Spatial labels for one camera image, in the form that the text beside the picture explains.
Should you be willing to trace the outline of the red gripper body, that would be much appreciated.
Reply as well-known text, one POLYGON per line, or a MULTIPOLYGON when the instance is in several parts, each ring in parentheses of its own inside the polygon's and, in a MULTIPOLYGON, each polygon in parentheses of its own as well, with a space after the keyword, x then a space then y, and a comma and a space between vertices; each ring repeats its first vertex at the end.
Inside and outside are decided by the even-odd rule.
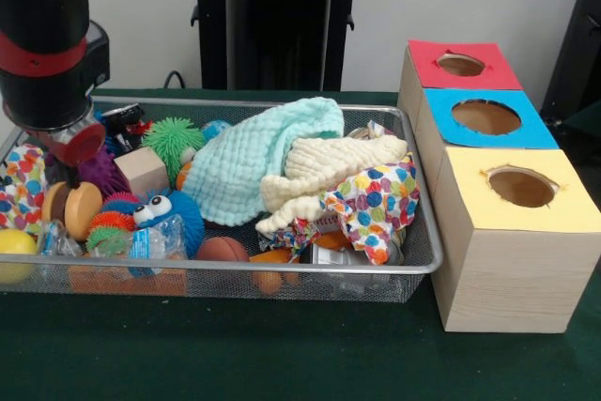
POLYGON ((28 131, 66 166, 78 166, 97 155, 104 144, 105 129, 99 122, 78 122, 60 131, 28 131))

